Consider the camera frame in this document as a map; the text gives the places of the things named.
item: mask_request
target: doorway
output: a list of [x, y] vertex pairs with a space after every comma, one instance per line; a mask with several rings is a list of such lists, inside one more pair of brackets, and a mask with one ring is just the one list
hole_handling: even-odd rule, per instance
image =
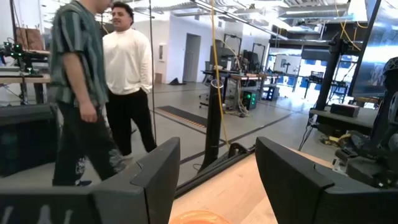
[[182, 80], [185, 82], [196, 82], [198, 76], [199, 54], [200, 54], [199, 35], [187, 34], [185, 44], [185, 59]]

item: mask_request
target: orange object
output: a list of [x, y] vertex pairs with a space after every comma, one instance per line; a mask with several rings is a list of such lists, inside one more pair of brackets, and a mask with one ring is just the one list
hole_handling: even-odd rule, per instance
[[232, 224], [225, 218], [209, 211], [185, 212], [175, 217], [169, 224]]

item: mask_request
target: man's arm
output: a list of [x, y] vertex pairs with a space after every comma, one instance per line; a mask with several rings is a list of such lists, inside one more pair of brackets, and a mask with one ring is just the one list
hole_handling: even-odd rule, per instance
[[64, 12], [60, 15], [59, 32], [58, 53], [62, 54], [69, 84], [79, 104], [81, 118], [86, 122], [95, 122], [96, 110], [88, 94], [79, 58], [83, 51], [83, 32], [79, 15], [75, 12]]
[[152, 89], [152, 53], [149, 40], [144, 41], [141, 47], [141, 88], [146, 93], [149, 93], [150, 89]]

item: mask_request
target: ceiling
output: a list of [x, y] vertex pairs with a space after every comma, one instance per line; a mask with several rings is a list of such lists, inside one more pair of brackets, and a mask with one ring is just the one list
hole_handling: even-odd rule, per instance
[[[121, 0], [135, 10], [135, 20], [149, 19], [148, 0]], [[55, 11], [70, 0], [42, 0], [45, 26], [51, 25]], [[245, 21], [266, 27], [273, 24], [289, 32], [320, 33], [321, 26], [330, 22], [365, 21], [364, 0], [214, 0], [217, 16], [228, 22]], [[155, 19], [209, 15], [211, 0], [152, 0]], [[110, 9], [99, 21], [109, 22]]]

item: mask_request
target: man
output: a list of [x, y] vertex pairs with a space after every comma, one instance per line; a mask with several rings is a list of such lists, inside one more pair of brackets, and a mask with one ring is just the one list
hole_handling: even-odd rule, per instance
[[110, 0], [72, 1], [53, 21], [51, 89], [63, 116], [53, 185], [78, 184], [85, 156], [105, 180], [125, 168], [109, 135], [101, 107], [108, 101], [103, 45], [95, 14]]
[[129, 5], [112, 6], [115, 31], [103, 38], [109, 103], [106, 113], [113, 139], [125, 158], [132, 157], [131, 120], [141, 133], [147, 152], [155, 149], [148, 96], [152, 88], [152, 55], [148, 38], [131, 28]]

